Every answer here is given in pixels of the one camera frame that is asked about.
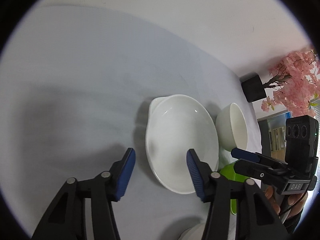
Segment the white bowl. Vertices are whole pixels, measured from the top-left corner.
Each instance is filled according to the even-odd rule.
[[[205,223],[197,224],[184,231],[178,240],[201,240],[205,228]]]
[[[240,107],[236,103],[226,106],[217,116],[216,129],[220,145],[231,152],[233,148],[246,150],[247,125]]]
[[[146,131],[148,161],[161,184],[179,194],[195,192],[186,161],[190,148],[217,170],[218,136],[206,109],[185,95],[154,99]]]

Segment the green cup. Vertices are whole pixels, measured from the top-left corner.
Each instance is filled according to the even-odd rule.
[[[225,176],[227,179],[238,181],[238,182],[244,182],[246,179],[249,178],[247,176],[243,176],[241,174],[235,173],[235,170],[233,169],[234,165],[235,165],[235,163],[230,163],[230,164],[224,166],[221,169],[220,174]],[[230,212],[234,215],[237,214],[237,201],[236,201],[236,199],[231,199],[231,201],[230,201]]]

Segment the white oval dish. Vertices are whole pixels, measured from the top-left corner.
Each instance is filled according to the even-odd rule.
[[[190,148],[217,170],[218,135],[206,109],[185,95],[154,99],[146,131],[148,161],[160,183],[179,194],[195,192],[186,162]]]

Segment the pink artificial flower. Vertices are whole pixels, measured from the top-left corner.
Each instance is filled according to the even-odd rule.
[[[320,61],[311,50],[306,53],[290,52],[269,69],[270,75],[277,76],[276,82],[269,85],[275,91],[273,98],[263,100],[261,109],[268,112],[270,106],[274,108],[282,104],[293,116],[315,116],[310,100],[317,94],[320,95],[320,80],[315,75],[316,70],[317,75],[320,74]]]
[[[269,112],[269,106],[268,106],[268,103],[266,100],[263,100],[262,101],[262,104],[261,104],[261,109],[265,112]]]

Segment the human hand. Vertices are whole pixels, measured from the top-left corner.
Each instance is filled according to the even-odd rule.
[[[265,196],[269,200],[269,202],[270,202],[271,206],[273,207],[273,209],[275,210],[275,212],[277,214],[279,214],[280,213],[280,207],[276,203],[276,200],[275,200],[275,197],[273,196],[273,194],[274,194],[273,187],[272,186],[268,186],[268,188],[265,191]],[[288,197],[288,204],[290,206],[294,205],[302,197],[302,195],[303,195],[303,193],[290,195]],[[290,213],[289,213],[287,219],[289,219],[290,217],[293,217],[293,216],[295,216],[295,215],[297,215],[297,214],[299,214],[301,212],[301,210],[303,209],[304,204],[307,201],[307,197],[308,197],[308,192],[305,194],[303,199],[300,200],[300,202],[290,210]]]

